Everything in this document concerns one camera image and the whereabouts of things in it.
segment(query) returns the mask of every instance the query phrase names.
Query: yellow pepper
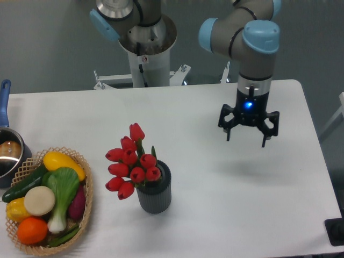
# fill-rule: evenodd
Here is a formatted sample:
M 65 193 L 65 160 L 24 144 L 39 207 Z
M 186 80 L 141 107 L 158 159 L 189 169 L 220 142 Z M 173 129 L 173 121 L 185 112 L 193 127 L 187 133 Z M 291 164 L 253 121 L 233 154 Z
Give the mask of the yellow pepper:
M 76 163 L 70 156 L 61 152 L 48 152 L 43 157 L 44 166 L 49 171 L 57 170 L 58 168 L 72 168 L 79 177 L 79 181 L 83 181 L 86 177 L 85 171 Z
M 6 214 L 9 219 L 16 222 L 22 222 L 24 219 L 31 216 L 24 206 L 24 197 L 14 199 L 8 203 L 6 206 Z

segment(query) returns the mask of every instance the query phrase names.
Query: wicker basket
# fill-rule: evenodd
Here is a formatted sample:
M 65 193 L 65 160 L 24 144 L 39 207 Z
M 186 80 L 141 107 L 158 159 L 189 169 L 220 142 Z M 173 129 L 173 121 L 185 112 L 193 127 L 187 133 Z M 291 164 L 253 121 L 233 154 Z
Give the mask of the wicker basket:
M 32 158 L 27 159 L 25 162 L 23 162 L 22 166 L 18 169 L 18 172 L 16 172 L 16 175 L 12 181 L 11 187 L 18 182 L 20 182 L 22 179 L 24 179 L 27 175 L 32 173 L 35 168 L 37 168 L 43 161 L 43 157 L 47 152 L 50 151 L 57 151 L 61 153 L 65 153 L 69 155 L 74 161 L 76 161 L 85 171 L 86 173 L 86 179 L 84 183 L 84 192 L 86 195 L 86 207 L 85 212 L 83 215 L 83 218 L 80 221 L 77 221 L 79 223 L 80 230 L 78 233 L 70 239 L 68 242 L 64 243 L 63 245 L 60 245 L 58 247 L 46 247 L 44 246 L 44 243 L 42 243 L 41 246 L 29 246 L 29 245 L 23 245 L 17 238 L 17 229 L 19 226 L 18 222 L 12 221 L 9 218 L 6 218 L 6 227 L 9 238 L 12 240 L 13 243 L 15 243 L 15 246 L 20 249 L 21 251 L 25 252 L 26 254 L 30 255 L 36 255 L 36 256 L 46 256 L 46 255 L 53 255 L 58 252 L 61 252 L 74 244 L 74 242 L 81 236 L 81 234 L 84 233 L 85 228 L 87 226 L 87 223 L 90 218 L 91 214 L 91 208 L 92 208 L 92 197 L 93 197 L 93 180 L 92 180 L 92 174 L 90 171 L 89 164 L 85 160 L 85 158 L 80 155 L 75 150 L 71 150 L 65 147 L 62 148 L 50 148 L 48 150 L 43 150 L 41 152 L 38 152 L 36 155 L 33 155 Z M 73 225 L 75 225 L 76 222 L 74 222 L 71 219 L 67 219 L 67 228 L 71 228 Z M 50 233 L 47 236 L 47 240 L 54 238 L 53 235 Z

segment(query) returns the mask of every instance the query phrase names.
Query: orange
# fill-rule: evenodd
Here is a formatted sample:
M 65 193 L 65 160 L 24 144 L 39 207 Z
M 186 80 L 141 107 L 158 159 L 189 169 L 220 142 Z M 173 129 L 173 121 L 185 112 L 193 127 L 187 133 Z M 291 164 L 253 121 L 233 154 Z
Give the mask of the orange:
M 37 217 L 28 217 L 18 226 L 17 237 L 25 245 L 32 245 L 42 241 L 48 233 L 47 223 Z

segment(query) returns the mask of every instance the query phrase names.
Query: artificial vegetable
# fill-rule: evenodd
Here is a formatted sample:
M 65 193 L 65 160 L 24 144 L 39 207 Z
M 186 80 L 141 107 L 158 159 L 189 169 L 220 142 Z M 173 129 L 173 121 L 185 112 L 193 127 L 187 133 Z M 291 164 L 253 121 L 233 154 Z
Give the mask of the artificial vegetable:
M 26 178 L 7 190 L 2 196 L 2 201 L 9 203 L 12 200 L 24 197 L 30 189 L 41 185 L 42 178 L 47 171 L 47 168 L 41 164 Z
M 59 233 L 67 226 L 66 213 L 79 188 L 79 177 L 71 168 L 59 168 L 49 177 L 47 186 L 55 194 L 55 206 L 48 228 L 52 233 Z
M 61 152 L 48 152 L 43 157 L 43 163 L 49 171 L 58 168 L 73 168 L 79 177 L 79 181 L 83 181 L 86 177 L 85 171 L 70 156 Z
M 68 207 L 68 215 L 71 219 L 79 220 L 84 215 L 86 206 L 86 196 L 84 193 L 84 187 L 79 185 L 79 189 L 74 197 L 73 201 L 71 202 L 70 206 Z
M 42 216 L 49 213 L 54 205 L 55 195 L 48 187 L 34 187 L 24 197 L 26 210 L 34 216 Z
M 38 217 L 24 219 L 18 226 L 17 237 L 25 245 L 41 242 L 48 233 L 47 223 Z
M 71 227 L 69 230 L 65 232 L 62 236 L 59 236 L 57 238 L 54 238 L 53 240 L 48 242 L 49 247 L 57 247 L 62 245 L 63 243 L 68 242 L 70 239 L 72 239 L 77 232 L 79 232 L 79 224 L 75 224 L 73 227 Z
M 49 179 L 49 177 L 51 176 L 52 173 L 54 173 L 54 171 L 49 171 L 49 172 L 45 173 L 45 175 L 42 178 L 42 182 L 41 182 L 42 186 L 44 186 L 44 187 L 47 186 L 48 179 Z
M 9 219 L 16 222 L 22 222 L 31 216 L 24 206 L 24 197 L 12 200 L 6 205 L 6 215 Z

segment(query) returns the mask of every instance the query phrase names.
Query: dark gray vase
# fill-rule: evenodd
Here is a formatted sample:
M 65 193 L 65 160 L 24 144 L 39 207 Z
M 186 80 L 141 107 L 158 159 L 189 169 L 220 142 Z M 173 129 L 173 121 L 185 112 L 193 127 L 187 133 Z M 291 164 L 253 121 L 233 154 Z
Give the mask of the dark gray vase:
M 157 214 L 163 212 L 171 203 L 171 171 L 165 163 L 158 160 L 162 179 L 155 182 L 147 182 L 144 187 L 136 188 L 141 207 L 148 213 Z

